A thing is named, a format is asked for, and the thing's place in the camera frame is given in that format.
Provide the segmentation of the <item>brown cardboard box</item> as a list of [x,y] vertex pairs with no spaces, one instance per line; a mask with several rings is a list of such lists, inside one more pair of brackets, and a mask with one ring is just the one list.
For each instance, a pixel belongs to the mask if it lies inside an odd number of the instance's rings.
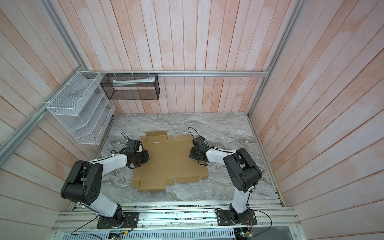
[[149,161],[133,170],[131,187],[139,192],[162,191],[178,183],[196,183],[208,178],[208,167],[190,158],[191,135],[168,135],[166,131],[146,132],[140,137]]

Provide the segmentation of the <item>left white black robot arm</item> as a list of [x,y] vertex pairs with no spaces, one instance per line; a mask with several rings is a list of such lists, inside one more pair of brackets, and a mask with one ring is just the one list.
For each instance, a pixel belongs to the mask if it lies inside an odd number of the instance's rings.
[[120,228],[125,218],[122,206],[101,193],[102,177],[124,167],[136,169],[149,159],[142,142],[129,139],[120,151],[113,151],[109,157],[76,161],[62,187],[61,197],[74,203],[83,203],[109,227]]

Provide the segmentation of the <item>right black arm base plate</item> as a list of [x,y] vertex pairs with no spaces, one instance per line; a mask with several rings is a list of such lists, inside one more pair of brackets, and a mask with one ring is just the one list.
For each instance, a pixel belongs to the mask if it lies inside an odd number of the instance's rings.
[[255,212],[251,209],[246,210],[244,213],[238,214],[235,210],[214,210],[217,216],[219,226],[235,226],[235,225],[257,225]]

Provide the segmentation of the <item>white paper in basket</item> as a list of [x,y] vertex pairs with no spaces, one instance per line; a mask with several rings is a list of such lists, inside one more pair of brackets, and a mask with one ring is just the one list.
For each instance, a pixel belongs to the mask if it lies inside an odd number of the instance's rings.
[[155,83],[155,81],[155,77],[150,77],[144,79],[131,79],[124,81],[113,80],[112,84],[114,87],[150,87],[151,84]]

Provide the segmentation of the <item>aluminium frame rail front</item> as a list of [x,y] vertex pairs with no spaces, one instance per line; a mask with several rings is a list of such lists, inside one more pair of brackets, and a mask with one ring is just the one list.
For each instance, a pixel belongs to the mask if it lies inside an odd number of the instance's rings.
[[[229,200],[216,201],[179,201],[179,202],[142,202],[122,204],[126,212],[138,212],[137,230],[173,230],[218,228],[215,209],[227,210]],[[251,200],[251,209],[257,227],[299,226],[300,220],[293,207],[284,207],[280,200]],[[95,230],[97,221],[95,212],[76,205],[70,212],[61,212],[52,228],[52,232],[71,232]]]

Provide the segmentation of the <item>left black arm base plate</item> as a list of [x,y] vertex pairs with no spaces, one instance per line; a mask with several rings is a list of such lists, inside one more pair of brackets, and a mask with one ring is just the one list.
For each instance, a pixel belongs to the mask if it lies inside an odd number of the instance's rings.
[[111,218],[100,216],[97,229],[134,229],[138,225],[139,212],[121,212]]

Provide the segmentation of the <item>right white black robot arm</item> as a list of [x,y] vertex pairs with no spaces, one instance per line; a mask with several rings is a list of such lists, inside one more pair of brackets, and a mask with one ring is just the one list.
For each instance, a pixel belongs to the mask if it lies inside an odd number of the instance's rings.
[[204,137],[192,140],[190,158],[198,162],[218,163],[226,167],[235,186],[234,198],[228,210],[215,209],[219,226],[257,224],[255,211],[249,207],[251,192],[262,178],[262,171],[246,149],[221,150],[209,146]]

